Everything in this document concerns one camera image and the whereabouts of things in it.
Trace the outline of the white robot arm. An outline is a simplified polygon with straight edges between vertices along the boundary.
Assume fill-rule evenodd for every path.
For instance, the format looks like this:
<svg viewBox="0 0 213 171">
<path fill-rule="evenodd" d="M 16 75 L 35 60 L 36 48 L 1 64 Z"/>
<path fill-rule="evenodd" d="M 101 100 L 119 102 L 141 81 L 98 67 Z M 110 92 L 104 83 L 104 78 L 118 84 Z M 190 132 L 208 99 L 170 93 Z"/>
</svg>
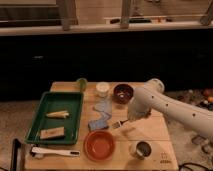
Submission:
<svg viewBox="0 0 213 171">
<path fill-rule="evenodd" d="M 163 82 L 156 78 L 135 87 L 128 105 L 128 120 L 145 118 L 154 109 L 213 142 L 213 111 L 170 98 L 164 95 L 164 90 Z"/>
</svg>

